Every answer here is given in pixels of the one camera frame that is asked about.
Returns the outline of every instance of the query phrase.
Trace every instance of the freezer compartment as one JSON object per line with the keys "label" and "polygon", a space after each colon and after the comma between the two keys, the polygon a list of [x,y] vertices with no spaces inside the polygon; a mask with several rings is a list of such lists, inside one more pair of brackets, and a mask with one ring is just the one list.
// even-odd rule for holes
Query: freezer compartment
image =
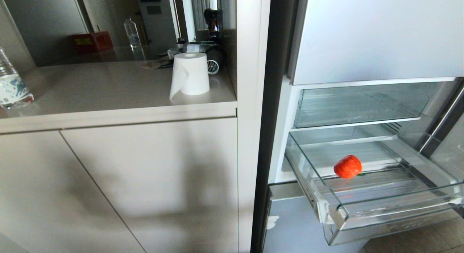
{"label": "freezer compartment", "polygon": [[296,128],[418,118],[440,83],[302,90]]}
{"label": "freezer compartment", "polygon": [[[290,132],[285,154],[330,245],[428,225],[462,206],[459,165],[436,164],[381,124]],[[363,171],[342,179],[333,166],[349,154]]]}

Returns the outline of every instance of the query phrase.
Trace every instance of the countertop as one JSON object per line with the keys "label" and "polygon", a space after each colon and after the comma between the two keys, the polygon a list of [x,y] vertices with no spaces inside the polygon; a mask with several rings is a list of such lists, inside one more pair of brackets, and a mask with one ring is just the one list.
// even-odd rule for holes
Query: countertop
{"label": "countertop", "polygon": [[144,61],[41,67],[20,74],[35,101],[0,109],[0,133],[235,116],[237,99],[227,70],[210,75],[210,91],[169,100],[172,68]]}

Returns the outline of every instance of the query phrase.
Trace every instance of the water bottle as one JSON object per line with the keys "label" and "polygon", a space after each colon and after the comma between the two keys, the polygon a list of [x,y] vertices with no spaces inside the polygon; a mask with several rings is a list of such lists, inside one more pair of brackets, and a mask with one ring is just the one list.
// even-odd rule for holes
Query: water bottle
{"label": "water bottle", "polygon": [[131,20],[131,17],[127,17],[124,22],[124,28],[126,29],[130,46],[132,48],[141,47],[142,45],[140,43],[139,33],[137,32],[137,25]]}
{"label": "water bottle", "polygon": [[0,106],[5,109],[19,108],[33,101],[34,96],[0,48]]}

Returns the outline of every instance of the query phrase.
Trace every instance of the floor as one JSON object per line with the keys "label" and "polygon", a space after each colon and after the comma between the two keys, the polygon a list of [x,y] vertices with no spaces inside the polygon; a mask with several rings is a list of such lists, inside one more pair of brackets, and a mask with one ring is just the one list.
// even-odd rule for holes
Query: floor
{"label": "floor", "polygon": [[359,253],[464,253],[464,219],[371,239]]}

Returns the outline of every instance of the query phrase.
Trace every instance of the paper towel roll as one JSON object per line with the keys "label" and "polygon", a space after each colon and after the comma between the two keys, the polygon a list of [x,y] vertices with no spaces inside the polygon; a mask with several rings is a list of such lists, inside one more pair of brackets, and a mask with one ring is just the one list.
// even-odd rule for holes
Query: paper towel roll
{"label": "paper towel roll", "polygon": [[205,53],[182,53],[174,56],[173,80],[169,99],[181,91],[200,95],[209,91],[208,66]]}

